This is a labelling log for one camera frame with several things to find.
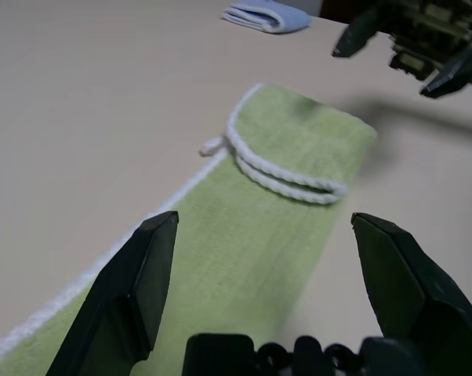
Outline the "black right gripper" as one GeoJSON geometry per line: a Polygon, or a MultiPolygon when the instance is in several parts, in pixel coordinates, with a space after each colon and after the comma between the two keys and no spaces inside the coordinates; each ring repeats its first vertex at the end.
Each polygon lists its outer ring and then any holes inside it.
{"type": "Polygon", "coordinates": [[[382,31],[394,43],[390,67],[419,81],[438,71],[421,96],[441,98],[472,84],[472,1],[380,1],[378,6],[353,19],[333,57],[361,51],[378,32],[380,11],[382,31]]]}

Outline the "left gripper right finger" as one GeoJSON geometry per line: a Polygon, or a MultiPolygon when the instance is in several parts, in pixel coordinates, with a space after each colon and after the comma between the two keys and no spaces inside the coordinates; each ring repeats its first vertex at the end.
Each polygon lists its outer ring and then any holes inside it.
{"type": "Polygon", "coordinates": [[[365,288],[383,336],[409,340],[431,375],[472,375],[472,304],[411,233],[351,217],[365,288]]]}

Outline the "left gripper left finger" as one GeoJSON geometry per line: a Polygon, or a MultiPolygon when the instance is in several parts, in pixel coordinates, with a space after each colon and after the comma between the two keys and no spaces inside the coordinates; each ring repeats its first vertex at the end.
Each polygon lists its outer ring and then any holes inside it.
{"type": "Polygon", "coordinates": [[[143,221],[94,280],[47,373],[129,375],[156,342],[169,289],[177,211],[143,221]]]}

